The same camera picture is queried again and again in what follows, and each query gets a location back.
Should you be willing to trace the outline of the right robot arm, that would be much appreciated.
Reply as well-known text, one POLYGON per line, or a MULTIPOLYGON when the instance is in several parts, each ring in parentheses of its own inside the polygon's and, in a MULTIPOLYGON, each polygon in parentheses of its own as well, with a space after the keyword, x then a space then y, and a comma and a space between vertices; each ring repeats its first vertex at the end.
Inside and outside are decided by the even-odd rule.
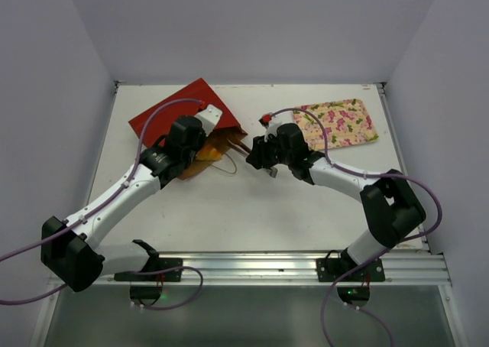
POLYGON ((285 165, 296 179, 345 194, 362 205, 368 229, 337 258, 326 255, 319 260, 319 269, 333 278, 343 275, 349 280, 359 279, 368 270, 367 261, 400 244, 426 219, 423 206, 401 172, 356 176, 354 168, 339 169, 322 152, 309 148, 294 123, 253 138, 246 162, 257 170, 285 165))

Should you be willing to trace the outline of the red paper bag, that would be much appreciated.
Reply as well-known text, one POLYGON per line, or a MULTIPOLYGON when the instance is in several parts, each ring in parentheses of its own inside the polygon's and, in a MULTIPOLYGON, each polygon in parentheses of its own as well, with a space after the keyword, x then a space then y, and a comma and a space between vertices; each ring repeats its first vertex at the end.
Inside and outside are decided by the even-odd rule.
MULTIPOLYGON (((143 144, 148 147, 155 143, 161 135, 167 134, 171 124, 177 118, 182 115, 195 115, 208 105, 219 108, 222 111, 222 117, 206 142, 217 148, 223 157, 224 153, 230 149, 230 143, 240 144, 248 133, 241 127, 230 108, 202 78, 136 115, 129 120, 129 125, 137 137, 143 139, 143 144)), ((215 162, 195 160, 179 178, 185 180, 194 177, 215 162)))

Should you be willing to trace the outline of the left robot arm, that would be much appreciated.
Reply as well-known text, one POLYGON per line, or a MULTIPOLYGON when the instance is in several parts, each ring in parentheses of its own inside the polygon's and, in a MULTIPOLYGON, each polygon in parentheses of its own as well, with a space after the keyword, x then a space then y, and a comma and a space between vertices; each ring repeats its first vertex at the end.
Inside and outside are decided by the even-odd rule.
POLYGON ((42 226, 40 259, 71 290, 80 292, 106 274, 134 273, 150 280, 161 268, 157 251, 142 240, 103 246, 102 240, 136 206, 183 174, 222 116, 214 106, 180 116, 166 136, 145 149, 128 172, 84 209, 42 226))

